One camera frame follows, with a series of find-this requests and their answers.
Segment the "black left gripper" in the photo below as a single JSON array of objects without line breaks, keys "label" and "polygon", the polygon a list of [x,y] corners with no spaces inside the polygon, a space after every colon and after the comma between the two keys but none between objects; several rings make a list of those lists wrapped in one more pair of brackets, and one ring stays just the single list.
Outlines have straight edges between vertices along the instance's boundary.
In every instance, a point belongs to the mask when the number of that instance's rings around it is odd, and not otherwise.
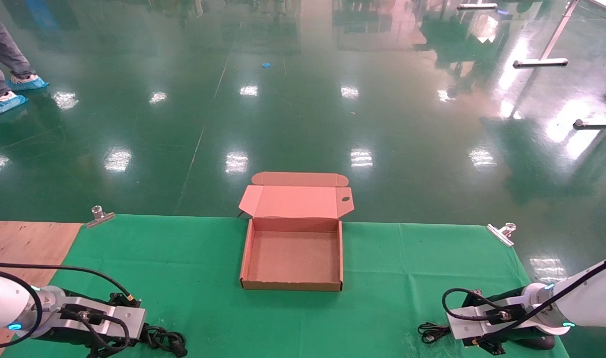
[{"label": "black left gripper", "polygon": [[129,340],[124,338],[123,328],[116,329],[114,335],[94,335],[87,328],[52,327],[34,332],[34,339],[60,344],[79,345],[87,349],[87,358],[109,358],[127,347],[134,347],[139,341],[143,326],[128,326]]}]

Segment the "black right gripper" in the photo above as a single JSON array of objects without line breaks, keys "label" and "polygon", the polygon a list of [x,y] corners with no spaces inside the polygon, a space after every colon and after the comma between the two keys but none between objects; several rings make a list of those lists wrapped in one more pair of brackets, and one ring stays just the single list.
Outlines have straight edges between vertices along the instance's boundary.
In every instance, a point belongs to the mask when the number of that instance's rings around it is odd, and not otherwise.
[{"label": "black right gripper", "polygon": [[504,355],[505,342],[513,342],[525,348],[535,351],[550,351],[556,346],[556,337],[542,331],[509,331],[501,335],[495,335],[489,339],[476,338],[469,340],[470,345],[480,347],[491,355]]}]

